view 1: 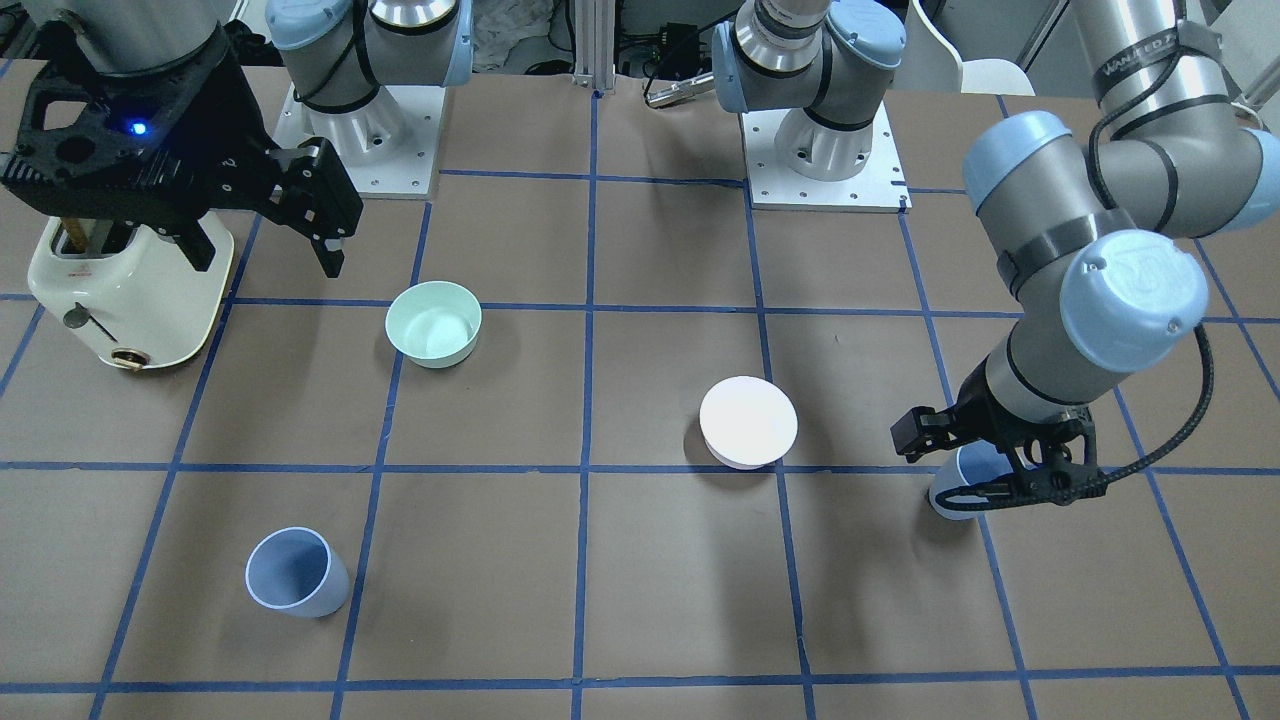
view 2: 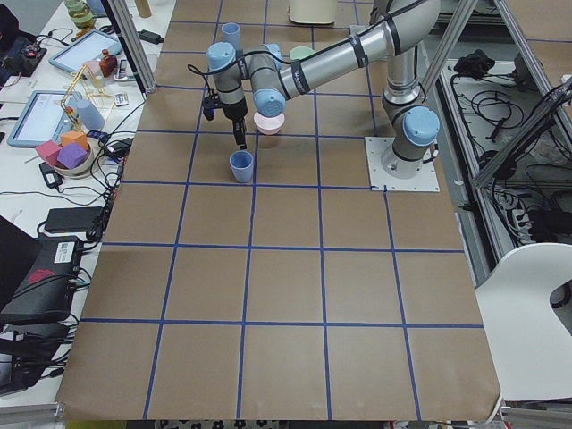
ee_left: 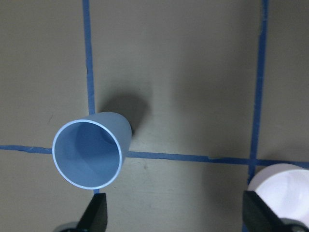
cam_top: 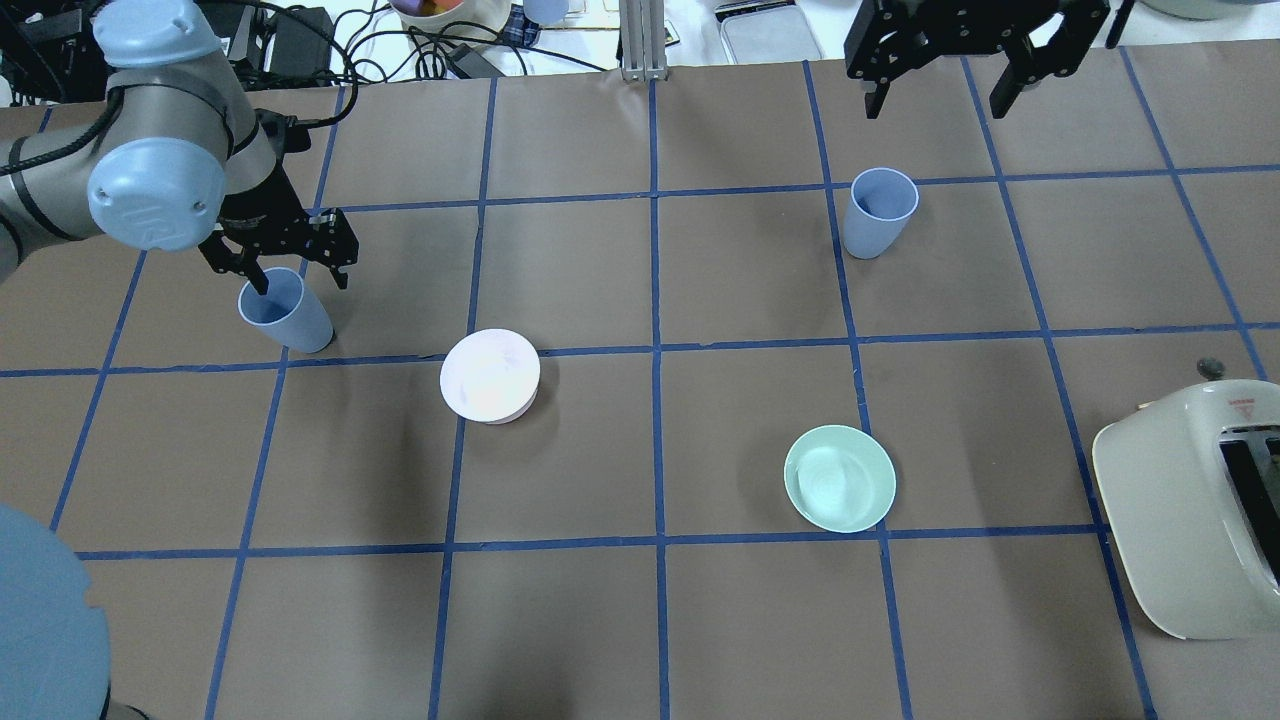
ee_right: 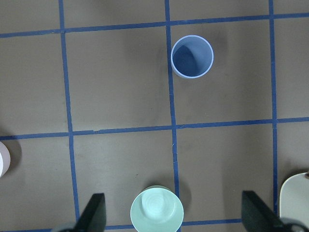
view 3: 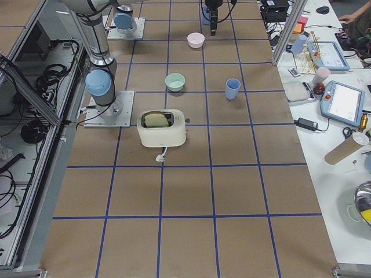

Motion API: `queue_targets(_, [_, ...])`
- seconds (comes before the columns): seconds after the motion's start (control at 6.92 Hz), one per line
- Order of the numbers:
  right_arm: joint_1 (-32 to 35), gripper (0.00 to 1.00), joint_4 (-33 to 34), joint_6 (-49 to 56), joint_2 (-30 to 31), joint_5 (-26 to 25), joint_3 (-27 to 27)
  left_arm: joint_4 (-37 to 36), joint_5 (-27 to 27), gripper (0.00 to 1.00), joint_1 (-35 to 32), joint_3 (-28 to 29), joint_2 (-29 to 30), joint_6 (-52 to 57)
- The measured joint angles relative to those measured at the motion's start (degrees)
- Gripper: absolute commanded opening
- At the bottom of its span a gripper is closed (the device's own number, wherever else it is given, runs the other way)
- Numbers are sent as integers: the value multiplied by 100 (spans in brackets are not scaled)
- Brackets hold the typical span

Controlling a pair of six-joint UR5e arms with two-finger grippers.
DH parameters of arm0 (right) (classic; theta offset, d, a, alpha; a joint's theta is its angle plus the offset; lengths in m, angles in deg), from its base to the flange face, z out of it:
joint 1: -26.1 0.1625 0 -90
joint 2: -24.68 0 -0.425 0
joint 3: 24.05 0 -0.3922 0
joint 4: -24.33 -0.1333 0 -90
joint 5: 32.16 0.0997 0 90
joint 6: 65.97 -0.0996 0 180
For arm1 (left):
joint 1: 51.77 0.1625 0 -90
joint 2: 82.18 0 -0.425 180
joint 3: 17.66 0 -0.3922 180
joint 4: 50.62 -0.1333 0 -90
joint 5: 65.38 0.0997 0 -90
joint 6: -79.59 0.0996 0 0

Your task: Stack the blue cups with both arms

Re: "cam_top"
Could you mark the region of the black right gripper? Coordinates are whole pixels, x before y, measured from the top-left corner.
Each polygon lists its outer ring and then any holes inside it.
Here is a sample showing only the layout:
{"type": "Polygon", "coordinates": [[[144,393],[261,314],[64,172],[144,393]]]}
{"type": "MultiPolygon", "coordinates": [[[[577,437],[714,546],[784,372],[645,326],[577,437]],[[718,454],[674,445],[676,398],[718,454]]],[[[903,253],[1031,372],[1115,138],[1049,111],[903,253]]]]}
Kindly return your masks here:
{"type": "Polygon", "coordinates": [[[1028,88],[1070,76],[1111,14],[1107,1],[864,1],[844,44],[849,78],[867,81],[877,119],[895,79],[940,56],[1004,54],[989,115],[1004,119],[1028,88]]]}

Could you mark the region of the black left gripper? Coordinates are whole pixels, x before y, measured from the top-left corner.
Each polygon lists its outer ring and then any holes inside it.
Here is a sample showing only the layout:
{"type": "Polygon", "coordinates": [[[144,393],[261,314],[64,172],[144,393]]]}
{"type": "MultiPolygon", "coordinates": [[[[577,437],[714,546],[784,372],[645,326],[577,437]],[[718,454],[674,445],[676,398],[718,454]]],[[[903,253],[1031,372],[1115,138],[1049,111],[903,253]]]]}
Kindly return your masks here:
{"type": "Polygon", "coordinates": [[[284,255],[326,266],[335,287],[346,291],[358,238],[340,209],[312,215],[293,193],[264,190],[227,196],[198,251],[214,272],[242,274],[259,296],[268,295],[270,281],[257,259],[284,255]]]}

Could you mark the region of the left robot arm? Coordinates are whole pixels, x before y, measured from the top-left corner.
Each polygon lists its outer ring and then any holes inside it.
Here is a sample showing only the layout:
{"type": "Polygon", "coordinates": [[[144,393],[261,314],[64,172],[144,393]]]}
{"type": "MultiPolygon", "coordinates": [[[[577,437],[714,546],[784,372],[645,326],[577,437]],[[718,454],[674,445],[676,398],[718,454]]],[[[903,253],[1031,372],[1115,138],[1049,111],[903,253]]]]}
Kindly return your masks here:
{"type": "Polygon", "coordinates": [[[197,249],[210,268],[269,282],[264,256],[325,266],[337,287],[358,260],[346,214],[310,214],[283,165],[314,129],[253,108],[193,1],[111,1],[93,22],[110,76],[93,122],[3,142],[1,273],[96,236],[141,251],[197,249]]]}

